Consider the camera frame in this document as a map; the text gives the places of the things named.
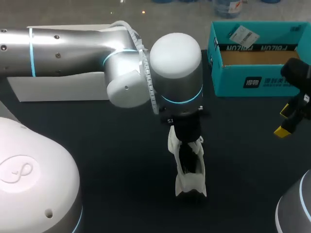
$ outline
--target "blue led ring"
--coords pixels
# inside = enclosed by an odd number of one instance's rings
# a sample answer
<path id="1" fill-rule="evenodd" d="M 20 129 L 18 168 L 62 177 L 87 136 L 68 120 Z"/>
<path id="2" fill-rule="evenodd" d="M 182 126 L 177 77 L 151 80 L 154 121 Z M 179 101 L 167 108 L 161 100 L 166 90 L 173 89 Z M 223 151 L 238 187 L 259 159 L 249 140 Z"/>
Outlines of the blue led ring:
<path id="1" fill-rule="evenodd" d="M 304 202 L 303 196 L 302 196 L 302 183 L 303 183 L 303 179 L 305 178 L 305 176 L 306 176 L 307 173 L 308 173 L 308 172 L 306 172 L 306 173 L 303 175 L 303 177 L 301 178 L 301 181 L 300 181 L 300 184 L 299 184 L 299 197 L 300 197 L 300 202 L 301 202 L 302 208 L 303 208 L 303 210 L 304 210 L 304 212 L 305 212 L 305 214 L 306 214 L 308 220 L 311 222 L 311 216 L 310 216 L 310 214 L 309 214 L 309 212 L 308 212 L 308 210 L 307 210 L 307 207 L 306 207 L 306 205 L 305 205 L 305 202 Z"/>
<path id="2" fill-rule="evenodd" d="M 138 52 L 137 50 L 116 50 L 114 52 L 112 52 L 111 54 L 109 54 L 103 61 L 103 66 L 105 64 L 105 62 L 113 55 L 120 53 L 120 52 Z"/>
<path id="3" fill-rule="evenodd" d="M 35 60 L 34 60 L 34 47 L 33 47 L 33 29 L 29 29 L 29 53 L 30 53 L 30 64 L 31 72 L 35 77 Z"/>
<path id="4" fill-rule="evenodd" d="M 82 219 L 82 213 L 83 213 L 83 207 L 82 207 L 82 210 L 81 210 L 79 221 L 78 221 L 76 227 L 73 229 L 72 233 L 75 233 L 76 230 L 78 229 L 78 226 L 80 225 L 80 222 L 81 222 L 81 219 Z"/>
<path id="5" fill-rule="evenodd" d="M 190 100 L 187 100 L 187 101 L 175 102 L 175 101 L 172 101 L 172 100 L 169 100 L 169 99 L 165 98 L 164 96 L 162 96 L 162 98 L 165 99 L 166 101 L 170 102 L 170 103 L 184 104 L 184 103 L 189 103 L 189 102 L 193 101 L 194 99 L 196 99 L 201 94 L 202 90 L 203 90 L 203 86 L 201 87 L 201 90 L 199 91 L 199 93 L 195 95 L 195 97 L 193 97 L 193 98 L 191 98 Z"/>

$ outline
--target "black mat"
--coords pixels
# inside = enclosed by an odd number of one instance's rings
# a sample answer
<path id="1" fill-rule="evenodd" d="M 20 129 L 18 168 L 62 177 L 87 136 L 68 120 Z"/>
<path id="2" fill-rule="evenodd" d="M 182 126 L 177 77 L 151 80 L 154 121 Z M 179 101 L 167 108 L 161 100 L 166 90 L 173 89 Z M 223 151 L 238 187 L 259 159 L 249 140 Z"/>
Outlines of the black mat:
<path id="1" fill-rule="evenodd" d="M 19 103 L 5 79 L 0 100 L 74 157 L 86 233 L 274 233 L 279 198 L 311 167 L 311 124 L 278 139 L 273 131 L 287 98 L 217 98 L 207 67 L 204 74 L 208 198 L 196 201 L 175 197 L 169 128 L 149 103 L 135 109 L 108 101 Z"/>

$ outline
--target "water bottle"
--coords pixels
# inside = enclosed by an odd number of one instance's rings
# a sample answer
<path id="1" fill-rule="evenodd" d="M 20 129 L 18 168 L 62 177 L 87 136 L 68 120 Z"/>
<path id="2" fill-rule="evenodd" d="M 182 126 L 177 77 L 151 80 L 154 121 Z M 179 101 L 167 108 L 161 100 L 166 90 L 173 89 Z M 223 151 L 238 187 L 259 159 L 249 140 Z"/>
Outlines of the water bottle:
<path id="1" fill-rule="evenodd" d="M 242 10 L 242 0 L 213 0 L 217 15 L 223 18 L 235 18 Z"/>

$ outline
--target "cardboard box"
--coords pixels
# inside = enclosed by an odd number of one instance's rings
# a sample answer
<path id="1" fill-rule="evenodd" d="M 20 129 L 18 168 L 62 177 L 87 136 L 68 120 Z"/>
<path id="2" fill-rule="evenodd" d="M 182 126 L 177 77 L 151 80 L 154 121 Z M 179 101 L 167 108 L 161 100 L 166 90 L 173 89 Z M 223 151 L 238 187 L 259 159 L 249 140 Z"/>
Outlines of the cardboard box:
<path id="1" fill-rule="evenodd" d="M 259 35 L 248 48 L 230 40 L 243 27 Z M 280 70 L 291 57 L 311 64 L 311 25 L 212 22 L 207 57 L 218 97 L 294 96 L 299 90 L 286 82 Z"/>

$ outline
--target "white label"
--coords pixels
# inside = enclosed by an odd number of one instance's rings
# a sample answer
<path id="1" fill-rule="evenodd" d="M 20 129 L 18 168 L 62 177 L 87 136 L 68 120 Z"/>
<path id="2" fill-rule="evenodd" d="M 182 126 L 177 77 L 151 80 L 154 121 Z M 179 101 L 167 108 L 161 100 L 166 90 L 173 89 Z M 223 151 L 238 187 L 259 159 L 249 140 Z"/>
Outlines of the white label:
<path id="1" fill-rule="evenodd" d="M 246 27 L 239 26 L 239 28 L 230 37 L 230 40 L 248 49 L 259 39 L 259 37 L 260 36 L 258 34 L 248 30 Z"/>
<path id="2" fill-rule="evenodd" d="M 310 97 L 309 97 L 307 94 L 305 94 L 303 100 L 304 100 L 305 102 L 309 103 Z"/>
<path id="3" fill-rule="evenodd" d="M 240 1 L 232 1 L 229 5 L 229 13 L 238 13 L 242 10 L 242 0 Z"/>

